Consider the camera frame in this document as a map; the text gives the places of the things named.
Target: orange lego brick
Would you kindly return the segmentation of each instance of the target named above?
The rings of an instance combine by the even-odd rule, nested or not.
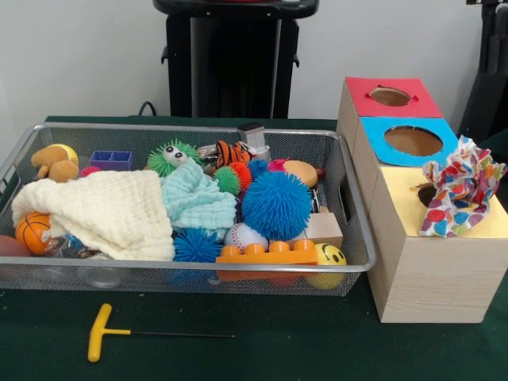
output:
[[[318,254],[314,243],[309,240],[294,243],[294,250],[282,241],[273,242],[269,252],[260,244],[250,244],[242,254],[235,246],[225,246],[221,256],[215,261],[218,264],[318,264]]]
[[[276,241],[270,244],[270,251],[265,252],[260,244],[250,244],[242,254],[236,246],[225,246],[221,256],[216,259],[218,264],[318,264],[318,253],[314,243],[301,240],[294,243],[294,250],[286,242]],[[282,271],[217,271],[222,282],[236,282],[239,280],[277,279],[289,276],[298,277],[299,273]]]

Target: yellow t-handle tool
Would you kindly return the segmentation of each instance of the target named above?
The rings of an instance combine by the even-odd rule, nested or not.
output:
[[[102,337],[104,335],[130,335],[129,329],[108,329],[106,323],[110,318],[113,307],[104,303],[98,311],[94,325],[90,331],[90,342],[88,343],[88,361],[96,363],[101,358]]]
[[[151,336],[169,336],[169,337],[208,337],[215,339],[233,339],[235,335],[211,335],[208,333],[173,333],[173,332],[133,332],[130,329],[109,329],[106,323],[110,318],[113,307],[104,303],[98,311],[94,324],[90,331],[90,341],[88,342],[88,360],[96,363],[101,358],[102,337],[104,335],[151,335]]]

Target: polka dot fabric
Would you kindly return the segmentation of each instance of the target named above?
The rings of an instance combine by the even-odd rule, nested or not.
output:
[[[430,202],[420,228],[422,236],[456,237],[480,223],[489,213],[489,199],[506,174],[505,164],[492,161],[491,151],[460,137],[458,149],[446,167],[436,162],[423,166],[434,183],[436,196]]]

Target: black stand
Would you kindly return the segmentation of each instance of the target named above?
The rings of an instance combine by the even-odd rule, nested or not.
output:
[[[171,115],[287,118],[298,24],[318,0],[153,0],[167,14]]]
[[[508,8],[496,12],[498,5],[498,0],[482,1],[478,74],[459,129],[478,145],[508,126]]]

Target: green spiky ball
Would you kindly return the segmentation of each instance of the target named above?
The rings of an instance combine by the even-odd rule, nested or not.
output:
[[[167,162],[164,159],[163,152],[166,151],[166,148],[172,145],[176,147],[181,152],[185,153],[187,157],[190,157],[197,164],[201,165],[201,160],[198,157],[198,151],[195,146],[190,144],[182,143],[180,140],[172,140],[169,143],[163,144],[155,151],[150,152],[148,155],[148,169],[151,169],[159,174],[159,177],[166,177],[170,173],[172,173],[176,167]]]
[[[217,169],[214,177],[219,182],[221,192],[228,192],[235,196],[240,193],[240,178],[230,167]]]

